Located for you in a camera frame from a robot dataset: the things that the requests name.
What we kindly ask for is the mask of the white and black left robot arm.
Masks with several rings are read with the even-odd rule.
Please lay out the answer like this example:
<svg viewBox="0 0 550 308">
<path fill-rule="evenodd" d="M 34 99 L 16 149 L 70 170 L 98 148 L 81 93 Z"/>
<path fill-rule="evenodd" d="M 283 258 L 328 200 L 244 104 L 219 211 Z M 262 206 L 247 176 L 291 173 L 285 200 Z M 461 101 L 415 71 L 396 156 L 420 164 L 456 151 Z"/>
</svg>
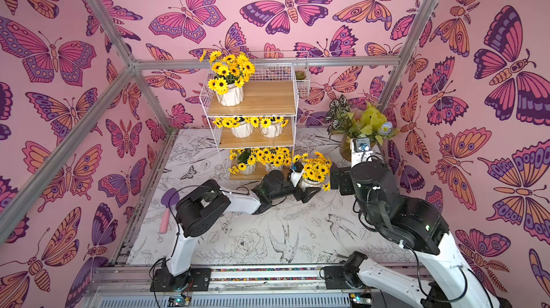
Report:
<svg viewBox="0 0 550 308">
<path fill-rule="evenodd" d="M 299 173 L 285 176 L 280 170 L 273 170 L 252 190 L 225 189 L 213 179 L 196 186 L 175 205 L 172 217 L 178 230 L 173 251 L 169 257 L 159 259 L 160 268 L 151 269 L 150 291 L 178 292 L 191 287 L 191 260 L 199 237 L 224 213 L 259 215 L 272 208 L 277 199 L 292 196 L 307 203 L 322 190 L 316 186 L 301 188 L 301 178 Z"/>
</svg>

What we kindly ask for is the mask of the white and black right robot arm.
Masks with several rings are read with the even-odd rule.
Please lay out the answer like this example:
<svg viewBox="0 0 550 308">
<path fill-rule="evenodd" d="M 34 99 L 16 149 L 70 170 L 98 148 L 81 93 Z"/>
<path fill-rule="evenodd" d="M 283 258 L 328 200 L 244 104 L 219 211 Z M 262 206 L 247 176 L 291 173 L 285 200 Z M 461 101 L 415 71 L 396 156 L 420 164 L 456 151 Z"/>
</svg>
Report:
<svg viewBox="0 0 550 308">
<path fill-rule="evenodd" d="M 431 281 L 405 276 L 353 252 L 342 266 L 354 289 L 375 288 L 411 307 L 510 307 L 482 284 L 460 252 L 441 213 L 424 199 L 400 194 L 392 170 L 370 160 L 351 168 L 330 169 L 330 184 L 343 196 L 353 195 L 359 215 L 384 239 L 414 256 Z"/>
</svg>

